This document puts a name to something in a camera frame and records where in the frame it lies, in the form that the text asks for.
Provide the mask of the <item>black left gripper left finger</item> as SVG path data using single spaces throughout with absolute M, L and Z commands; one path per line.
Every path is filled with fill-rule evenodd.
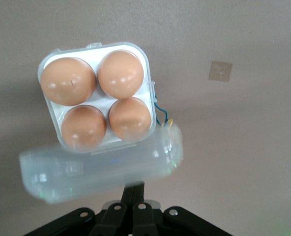
M 91 236 L 128 236 L 132 234 L 132 206 L 134 186 L 125 187 L 120 202 L 111 204 L 102 210 L 100 221 L 92 228 Z

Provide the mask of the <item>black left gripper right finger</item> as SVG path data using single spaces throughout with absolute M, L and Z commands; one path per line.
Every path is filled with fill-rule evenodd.
M 134 186 L 132 198 L 132 235 L 157 236 L 158 230 L 154 222 L 152 207 L 144 201 L 144 186 L 143 182 Z

